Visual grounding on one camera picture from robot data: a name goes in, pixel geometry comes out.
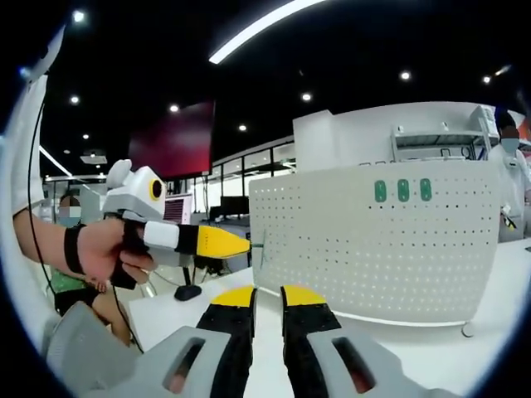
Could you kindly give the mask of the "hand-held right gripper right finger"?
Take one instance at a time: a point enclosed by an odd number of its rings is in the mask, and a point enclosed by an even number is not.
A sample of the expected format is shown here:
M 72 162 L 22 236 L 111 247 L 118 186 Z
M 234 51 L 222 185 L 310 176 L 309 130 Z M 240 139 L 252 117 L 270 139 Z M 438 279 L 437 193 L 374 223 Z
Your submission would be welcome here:
M 284 285 L 284 364 L 295 397 L 454 397 L 407 377 L 400 359 L 357 329 L 344 328 L 323 296 Z

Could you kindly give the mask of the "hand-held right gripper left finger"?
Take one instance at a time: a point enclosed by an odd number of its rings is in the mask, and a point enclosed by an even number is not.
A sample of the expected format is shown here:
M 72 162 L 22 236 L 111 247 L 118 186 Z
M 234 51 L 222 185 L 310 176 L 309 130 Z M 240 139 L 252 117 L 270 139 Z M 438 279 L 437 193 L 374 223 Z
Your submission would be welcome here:
M 242 397 L 253 361 L 256 288 L 211 301 L 195 327 L 184 326 L 143 354 L 112 397 Z

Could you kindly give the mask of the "person's left hand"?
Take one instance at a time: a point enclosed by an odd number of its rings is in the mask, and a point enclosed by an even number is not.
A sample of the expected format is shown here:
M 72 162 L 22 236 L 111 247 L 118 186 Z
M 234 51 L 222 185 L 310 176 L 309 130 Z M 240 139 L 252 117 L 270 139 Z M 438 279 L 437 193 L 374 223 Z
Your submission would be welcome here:
M 78 258 L 83 272 L 98 282 L 110 282 L 118 262 L 137 284 L 145 284 L 157 265 L 149 254 L 135 254 L 123 243 L 124 222 L 108 218 L 82 228 L 78 235 Z

